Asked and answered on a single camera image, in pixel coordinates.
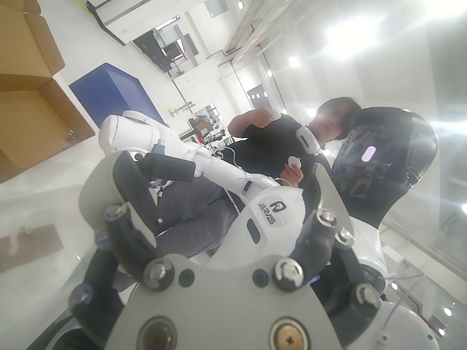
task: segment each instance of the gray metal plate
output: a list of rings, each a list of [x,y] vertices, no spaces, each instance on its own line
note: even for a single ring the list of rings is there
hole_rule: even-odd
[[[309,349],[340,350],[339,340],[311,287],[293,293],[279,290],[272,278],[257,287],[252,274],[268,274],[279,256],[272,255],[243,268],[201,267],[178,254],[165,257],[175,267],[172,285],[162,292],[139,285],[128,301],[105,347],[135,349],[140,328],[150,318],[164,316],[177,328],[177,350],[270,349],[270,330],[280,318],[293,318],[308,333]],[[195,280],[181,287],[178,276],[190,268]]]

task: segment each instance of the cardboard box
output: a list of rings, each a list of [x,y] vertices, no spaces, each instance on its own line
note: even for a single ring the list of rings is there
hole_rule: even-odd
[[[0,0],[0,182],[94,135],[52,77],[64,66],[38,2]]]

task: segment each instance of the black robot head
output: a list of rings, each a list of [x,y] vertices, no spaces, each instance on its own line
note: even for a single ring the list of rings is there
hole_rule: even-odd
[[[378,227],[436,152],[436,135],[421,116],[400,108],[365,108],[337,154],[331,179],[350,216]]]

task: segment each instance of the floor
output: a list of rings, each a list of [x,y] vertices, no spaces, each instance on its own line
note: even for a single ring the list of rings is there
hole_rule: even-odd
[[[131,45],[115,42],[75,2],[37,1],[65,60],[57,80],[69,85],[102,63],[111,63],[137,77],[161,112],[183,104],[172,82],[150,60]],[[85,115],[72,92],[66,93]],[[162,116],[178,132],[187,128],[183,118]],[[2,348],[26,348],[66,307],[68,291],[61,289],[93,242],[93,233],[78,212],[77,197],[102,157],[93,137],[0,185],[0,238],[10,237],[14,248],[22,228],[54,225],[63,245],[57,252],[0,272]]]

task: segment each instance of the white controller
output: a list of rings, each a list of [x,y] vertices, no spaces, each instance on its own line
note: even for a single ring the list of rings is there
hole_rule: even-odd
[[[287,163],[288,163],[289,167],[292,168],[292,169],[293,169],[293,167],[292,167],[293,164],[296,165],[298,168],[302,168],[302,163],[295,156],[289,156],[289,158],[287,159]]]
[[[267,111],[269,112],[269,118],[271,121],[279,120],[282,116],[281,113],[276,109],[268,109]]]

